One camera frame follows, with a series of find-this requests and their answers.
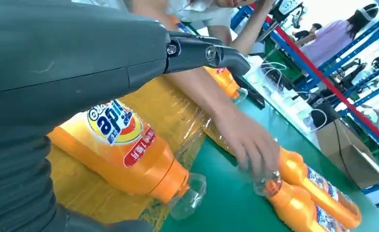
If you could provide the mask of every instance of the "robotic arm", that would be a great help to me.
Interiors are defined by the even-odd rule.
[[[0,231],[59,232],[72,223],[57,208],[45,160],[55,126],[163,73],[200,66],[249,70],[216,39],[128,12],[0,0]]]

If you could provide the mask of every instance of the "metal screw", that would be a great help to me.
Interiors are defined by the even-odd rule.
[[[217,52],[217,48],[215,48],[214,46],[209,46],[205,50],[205,58],[206,58],[206,60],[207,61],[212,61],[215,58],[216,52]]]
[[[175,54],[176,52],[177,52],[177,47],[176,47],[176,45],[174,45],[174,44],[170,44],[170,45],[167,46],[167,54],[168,54],[168,55],[173,55],[173,54]]]

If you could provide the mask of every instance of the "woman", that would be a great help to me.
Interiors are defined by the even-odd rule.
[[[296,45],[299,47],[306,44],[301,51],[316,67],[319,67],[350,44],[357,33],[376,17],[378,12],[379,7],[376,4],[369,4],[356,10],[348,20],[334,21],[299,40]]]

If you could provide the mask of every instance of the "orange bottle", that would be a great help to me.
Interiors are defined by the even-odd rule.
[[[189,174],[164,139],[118,100],[76,114],[49,137],[112,186],[178,204],[180,209],[172,210],[178,219],[193,212],[205,194],[205,177]],[[195,182],[197,189],[190,188]],[[179,202],[194,198],[195,203]]]
[[[265,184],[265,195],[278,217],[296,232],[347,232],[302,187],[281,180]]]
[[[173,15],[170,15],[170,19],[172,23],[176,24],[178,30],[181,32],[186,32],[189,34],[194,34],[188,29],[181,21]],[[204,67],[206,71],[214,78],[219,87],[227,94],[228,97],[234,99],[237,103],[244,98],[246,98],[248,92],[246,89],[240,88],[240,86],[236,83],[232,74],[226,68],[213,69],[209,67]]]
[[[214,78],[219,87],[225,91],[228,97],[236,99],[239,97],[238,91],[240,90],[239,85],[233,79],[232,74],[226,68],[212,69],[209,67],[204,67],[207,72]]]
[[[301,155],[280,149],[279,172],[291,185],[305,188],[316,205],[322,207],[347,229],[354,229],[362,221],[357,205],[323,176],[308,167]]]

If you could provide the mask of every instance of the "red rail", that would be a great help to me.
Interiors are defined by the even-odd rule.
[[[270,17],[267,17],[266,21],[268,23],[271,23],[272,19]],[[306,65],[315,73],[315,75],[326,84],[328,89],[336,94],[337,98],[339,98],[348,107],[348,109],[351,110],[352,113],[354,113],[379,138],[379,129],[373,125],[362,113],[357,111],[356,107],[352,105],[348,99],[346,99],[346,97],[329,81],[329,79],[326,78],[325,75],[323,75],[323,73],[317,67],[315,67],[315,65],[302,53],[302,51],[295,45],[295,42],[290,39],[289,35],[287,35],[286,32],[280,27],[276,27],[275,30],[292,48],[292,50],[304,61],[304,63],[306,63]]]

